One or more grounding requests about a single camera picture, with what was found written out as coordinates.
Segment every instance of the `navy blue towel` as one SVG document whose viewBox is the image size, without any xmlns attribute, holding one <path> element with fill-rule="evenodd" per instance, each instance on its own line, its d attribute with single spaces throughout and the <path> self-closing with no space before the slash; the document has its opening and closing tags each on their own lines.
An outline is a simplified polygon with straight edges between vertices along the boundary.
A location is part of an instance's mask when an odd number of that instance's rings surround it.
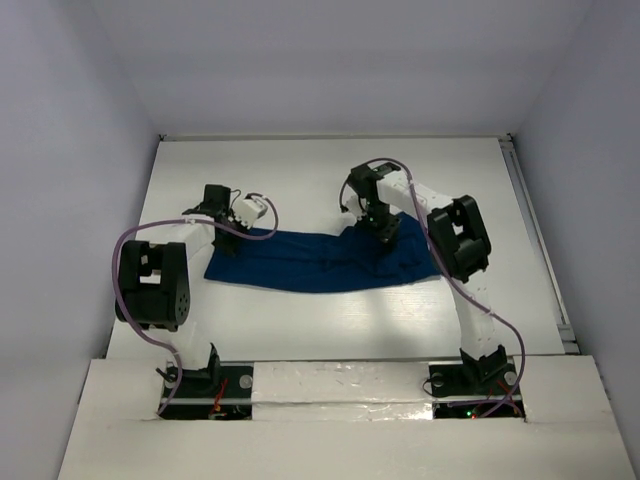
<svg viewBox="0 0 640 480">
<path fill-rule="evenodd" d="M 277 232 L 243 241 L 236 257 L 215 251 L 204 277 L 290 292 L 337 293 L 390 287 L 438 275 L 418 222 L 400 214 L 393 249 L 371 233 L 347 227 L 339 236 Z M 268 230 L 254 228 L 253 235 Z"/>
</svg>

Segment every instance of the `blue cloth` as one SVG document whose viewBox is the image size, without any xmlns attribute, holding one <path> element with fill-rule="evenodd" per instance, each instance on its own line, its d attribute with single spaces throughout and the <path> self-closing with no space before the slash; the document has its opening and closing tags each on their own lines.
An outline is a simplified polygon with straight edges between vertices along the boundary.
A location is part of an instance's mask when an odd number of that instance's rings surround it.
<svg viewBox="0 0 640 480">
<path fill-rule="evenodd" d="M 237 255 L 216 250 L 204 277 L 290 292 L 337 293 L 403 285 L 438 275 L 412 217 L 402 221 L 393 249 L 370 232 L 347 227 L 339 236 L 278 231 L 264 241 L 243 241 Z M 253 235 L 268 230 L 254 228 Z"/>
</svg>

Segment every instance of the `purple cable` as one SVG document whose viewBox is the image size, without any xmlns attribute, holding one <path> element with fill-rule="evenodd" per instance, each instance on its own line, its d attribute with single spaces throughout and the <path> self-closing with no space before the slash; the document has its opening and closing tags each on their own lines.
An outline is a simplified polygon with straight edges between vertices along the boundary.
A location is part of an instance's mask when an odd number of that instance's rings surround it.
<svg viewBox="0 0 640 480">
<path fill-rule="evenodd" d="M 177 218 L 173 220 L 160 220 L 158 222 L 145 223 L 143 225 L 138 225 L 137 227 L 131 227 L 128 230 L 126 230 L 122 235 L 120 235 L 120 238 L 118 238 L 118 241 L 116 242 L 116 246 L 113 249 L 113 256 L 111 257 L 111 282 L 113 283 L 113 291 L 116 295 L 116 302 L 118 303 L 118 307 L 120 307 L 122 316 L 125 318 L 127 323 L 131 325 L 131 328 L 133 329 L 133 331 L 136 332 L 136 334 L 140 338 L 142 338 L 145 342 L 150 343 L 151 345 L 162 347 L 165 350 L 168 350 L 171 353 L 171 355 L 173 355 L 173 358 L 175 358 L 176 360 L 176 367 L 178 369 L 176 381 L 174 383 L 173 388 L 171 389 L 171 392 L 167 396 L 167 399 L 158 409 L 158 415 L 164 412 L 165 408 L 167 408 L 167 406 L 169 405 L 169 402 L 173 400 L 173 397 L 175 397 L 176 392 L 178 391 L 178 387 L 180 386 L 180 382 L 182 381 L 182 373 L 183 373 L 182 360 L 180 359 L 180 352 L 178 352 L 178 350 L 176 350 L 176 348 L 173 345 L 171 345 L 170 343 L 161 342 L 159 340 L 155 340 L 149 337 L 146 333 L 144 333 L 144 330 L 142 330 L 142 327 L 140 327 L 140 325 L 136 323 L 136 321 L 133 319 L 133 317 L 129 313 L 129 310 L 127 309 L 127 306 L 124 303 L 122 292 L 120 291 L 120 285 L 118 284 L 118 262 L 120 261 L 120 252 L 122 250 L 122 245 L 130 235 L 133 235 L 134 233 L 139 232 L 140 230 L 146 230 L 148 228 L 153 228 L 153 227 L 160 227 L 162 225 L 181 225 L 185 223 L 186 224 L 200 223 L 204 225 L 211 225 L 216 228 L 219 228 L 220 230 L 224 230 L 225 232 L 231 233 L 237 237 L 244 238 L 245 240 L 268 240 L 269 238 L 273 237 L 276 234 L 276 231 L 278 230 L 278 224 L 280 223 L 280 219 L 278 217 L 278 211 L 276 210 L 276 207 L 271 200 L 269 200 L 267 197 L 262 196 L 259 193 L 250 193 L 247 195 L 247 197 L 258 197 L 261 200 L 264 200 L 265 202 L 267 202 L 267 204 L 271 208 L 275 221 L 273 225 L 273 230 L 271 230 L 269 233 L 265 235 L 247 235 L 246 233 L 238 232 L 227 225 L 222 225 L 218 222 L 214 222 L 213 220 L 207 220 L 204 218 L 185 217 L 185 218 Z"/>
<path fill-rule="evenodd" d="M 451 275 L 449 275 L 449 273 L 447 272 L 447 269 L 445 268 L 444 261 L 442 260 L 442 255 L 440 254 L 440 252 L 438 251 L 438 249 L 435 246 L 434 242 L 432 241 L 431 237 L 429 236 L 429 231 L 427 229 L 427 226 L 424 223 L 424 219 L 422 218 L 422 215 L 420 215 L 420 206 L 419 206 L 420 204 L 418 202 L 418 196 L 416 194 L 416 189 L 415 189 L 415 186 L 413 184 L 413 175 L 411 174 L 411 170 L 409 170 L 409 167 L 407 167 L 404 163 L 400 162 L 399 160 L 394 160 L 392 158 L 375 158 L 373 160 L 369 160 L 367 162 L 364 162 L 362 165 L 369 165 L 371 163 L 378 163 L 378 162 L 391 162 L 391 163 L 394 163 L 394 164 L 398 165 L 400 168 L 402 168 L 404 170 L 405 174 L 407 175 L 407 180 L 409 182 L 409 191 L 411 192 L 411 200 L 413 202 L 414 208 L 416 209 L 416 217 L 418 219 L 418 223 L 420 224 L 420 229 L 422 230 L 422 233 L 424 234 L 424 237 L 427 240 L 427 245 L 429 246 L 429 249 L 431 250 L 431 253 L 433 254 L 433 257 L 435 258 L 436 263 L 438 264 L 438 267 L 440 268 L 440 272 L 442 273 L 442 276 L 447 280 L 447 283 L 449 283 L 451 288 L 455 289 L 455 291 L 458 292 L 460 294 L 460 296 L 462 298 L 464 298 L 467 302 L 469 302 L 471 305 L 473 305 L 478 310 L 486 313 L 491 318 L 497 320 L 498 322 L 500 322 L 501 324 L 503 324 L 504 326 L 509 328 L 515 334 L 516 338 L 518 339 L 518 343 L 520 344 L 520 354 L 522 355 L 522 360 L 521 360 L 521 363 L 520 363 L 520 371 L 518 372 L 518 376 L 516 377 L 515 383 L 511 387 L 511 391 L 508 394 L 506 394 L 503 398 L 501 398 L 499 400 L 487 399 L 487 400 L 484 400 L 484 401 L 473 402 L 474 405 L 481 405 L 481 404 L 485 404 L 485 403 L 495 403 L 495 405 L 493 407 L 491 407 L 489 410 L 487 410 L 482 415 L 480 415 L 481 418 L 488 417 L 493 412 L 495 412 L 497 409 L 499 409 L 502 405 L 504 405 L 507 402 L 510 402 L 509 399 L 516 392 L 516 390 L 518 389 L 518 386 L 520 385 L 520 380 L 522 379 L 522 375 L 524 374 L 524 366 L 525 366 L 525 348 L 524 348 L 524 340 L 522 339 L 522 335 L 520 335 L 520 332 L 518 331 L 518 329 L 516 327 L 514 327 L 511 323 L 506 321 L 504 318 L 502 318 L 497 313 L 491 311 L 490 308 L 485 307 L 484 305 L 482 305 L 475 298 L 473 298 L 469 294 L 467 294 L 458 284 L 456 284 L 453 281 L 453 278 L 451 278 Z M 344 190 L 345 190 L 346 185 L 347 185 L 347 181 L 345 180 L 345 182 L 342 184 L 342 188 L 340 189 L 340 205 L 342 205 L 342 195 L 344 194 Z M 469 405 L 469 403 L 466 403 L 466 402 L 451 402 L 449 405 L 452 405 L 452 406 Z"/>
</svg>

